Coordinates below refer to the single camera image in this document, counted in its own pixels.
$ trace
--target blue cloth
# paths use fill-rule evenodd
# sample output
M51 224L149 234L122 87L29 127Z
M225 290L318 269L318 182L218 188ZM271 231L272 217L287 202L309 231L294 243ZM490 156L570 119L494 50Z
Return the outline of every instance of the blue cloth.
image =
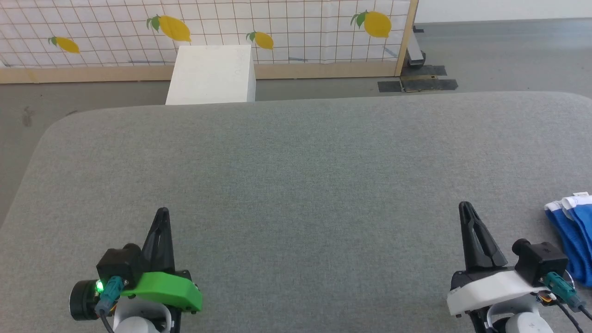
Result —
M568 271L575 280L592 286L592 197L567 197L545 205L545 214L557 228Z

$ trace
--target lemon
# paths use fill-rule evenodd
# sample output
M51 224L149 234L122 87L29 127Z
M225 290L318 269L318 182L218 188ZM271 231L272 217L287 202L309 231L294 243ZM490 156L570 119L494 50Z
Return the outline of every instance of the lemon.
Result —
M381 12L364 11L352 17L350 24L356 21L358 28L364 24L364 29L372 37L387 38L391 32L391 20Z
M191 41L191 38L189 38L191 32L187 25L174 17L157 15L146 20L146 28L149 28L149 25L152 25L152 29L156 31L161 28L162 32L173 40Z
M78 45L67 38L53 36L52 38L48 38L47 42L54 44L55 46L59 46L62 50L66 52L80 53Z
M250 34L247 34L247 38L251 39L251 41L255 40L255 43L257 43L257 45L259 45L259 47L262 49L274 49L274 40L271 39L271 37L266 33L253 31Z

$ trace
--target white wall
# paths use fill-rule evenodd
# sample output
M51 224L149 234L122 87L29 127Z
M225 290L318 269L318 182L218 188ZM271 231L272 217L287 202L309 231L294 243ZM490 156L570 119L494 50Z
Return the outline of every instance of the white wall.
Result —
M416 23L592 17L590 0L419 0Z

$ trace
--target gray fabric tabletop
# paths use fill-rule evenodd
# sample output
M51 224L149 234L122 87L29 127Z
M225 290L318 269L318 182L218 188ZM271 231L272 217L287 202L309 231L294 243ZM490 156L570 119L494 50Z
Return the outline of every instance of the gray fabric tabletop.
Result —
M577 95L496 92L69 116L0 229L0 332L104 332L70 317L72 286L107 248L141 245L162 206L176 266L204 295L182 332L472 332L445 302L464 267L458 203L511 264L518 238L557 244L543 205L592 190L591 111Z

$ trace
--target concrete floor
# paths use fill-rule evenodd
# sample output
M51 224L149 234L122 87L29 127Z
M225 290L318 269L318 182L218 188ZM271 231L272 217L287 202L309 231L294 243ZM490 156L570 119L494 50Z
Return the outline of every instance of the concrete floor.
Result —
M547 90L592 98L592 19L423 24L427 64L445 65L455 92ZM380 93L393 78L258 81L256 99L294 100L400 95ZM168 82L0 86L0 222L45 130L68 114L164 104ZM448 92L422 92L441 94Z

